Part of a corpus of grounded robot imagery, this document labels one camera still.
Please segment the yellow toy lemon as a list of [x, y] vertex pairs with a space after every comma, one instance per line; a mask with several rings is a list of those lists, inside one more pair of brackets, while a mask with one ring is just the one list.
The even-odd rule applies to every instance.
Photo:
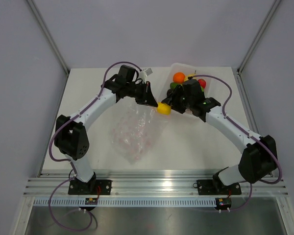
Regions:
[[171, 114], [171, 106], [166, 104], [166, 103], [162, 103], [162, 102], [159, 102], [158, 103], [158, 106], [157, 106], [157, 112], [159, 114], [162, 114], [162, 115], [170, 115]]

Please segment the clear zip top bag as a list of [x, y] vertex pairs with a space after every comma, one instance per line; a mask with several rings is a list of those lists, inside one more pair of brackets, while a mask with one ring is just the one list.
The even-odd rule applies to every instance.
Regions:
[[169, 119], [155, 107], [133, 101], [112, 126], [109, 140], [116, 154], [133, 165], [153, 149]]

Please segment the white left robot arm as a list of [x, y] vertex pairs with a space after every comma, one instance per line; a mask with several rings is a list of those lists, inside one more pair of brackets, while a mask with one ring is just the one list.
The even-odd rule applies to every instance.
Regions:
[[96, 174], [86, 158], [90, 143], [87, 135], [91, 125], [110, 107], [125, 97], [134, 98], [139, 105], [157, 107], [157, 101], [146, 78], [152, 69], [141, 69], [130, 62], [119, 62], [117, 74], [104, 75], [100, 91], [85, 106], [71, 116], [60, 115], [51, 139], [72, 166], [74, 177], [70, 189], [74, 194], [90, 195], [96, 190]]

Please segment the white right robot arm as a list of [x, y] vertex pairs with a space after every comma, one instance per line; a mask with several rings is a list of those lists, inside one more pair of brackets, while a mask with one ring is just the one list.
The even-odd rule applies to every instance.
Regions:
[[274, 138], [270, 135], [262, 137], [240, 125], [226, 114], [217, 100], [205, 97], [195, 80], [188, 80], [169, 90], [160, 103], [166, 106], [167, 113], [171, 110], [181, 114], [191, 111], [193, 116], [219, 130], [241, 153], [237, 165], [213, 175], [212, 186], [216, 193], [224, 194], [232, 184], [242, 181], [254, 184], [278, 168]]

